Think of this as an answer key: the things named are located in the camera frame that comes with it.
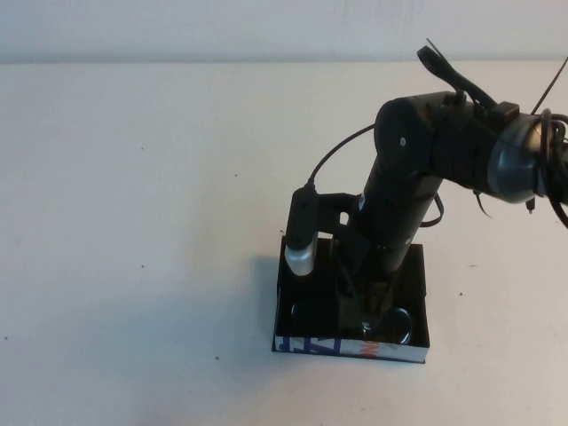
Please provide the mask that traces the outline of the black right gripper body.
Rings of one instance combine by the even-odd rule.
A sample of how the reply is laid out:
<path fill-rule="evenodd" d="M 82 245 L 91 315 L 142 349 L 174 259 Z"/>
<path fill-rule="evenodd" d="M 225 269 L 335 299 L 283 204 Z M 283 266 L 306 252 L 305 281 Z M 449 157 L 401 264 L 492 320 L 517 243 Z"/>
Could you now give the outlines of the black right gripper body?
<path fill-rule="evenodd" d="M 363 288 L 370 282 L 385 282 L 391 274 L 384 268 L 383 247 L 368 241 L 347 241 L 335 238 L 335 259 L 346 279 L 355 288 Z"/>

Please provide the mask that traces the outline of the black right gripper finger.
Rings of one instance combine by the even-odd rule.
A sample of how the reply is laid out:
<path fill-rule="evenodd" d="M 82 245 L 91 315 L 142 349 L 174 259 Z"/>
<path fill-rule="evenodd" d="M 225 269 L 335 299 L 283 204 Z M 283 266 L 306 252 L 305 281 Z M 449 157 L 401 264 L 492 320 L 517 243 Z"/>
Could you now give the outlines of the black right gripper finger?
<path fill-rule="evenodd" d="M 391 306 L 391 283 L 368 280 L 363 287 L 363 322 L 378 327 L 384 312 Z"/>
<path fill-rule="evenodd" d="M 360 334 L 362 320 L 359 299 L 348 284 L 340 283 L 336 291 L 338 302 L 338 327 L 342 334 Z"/>

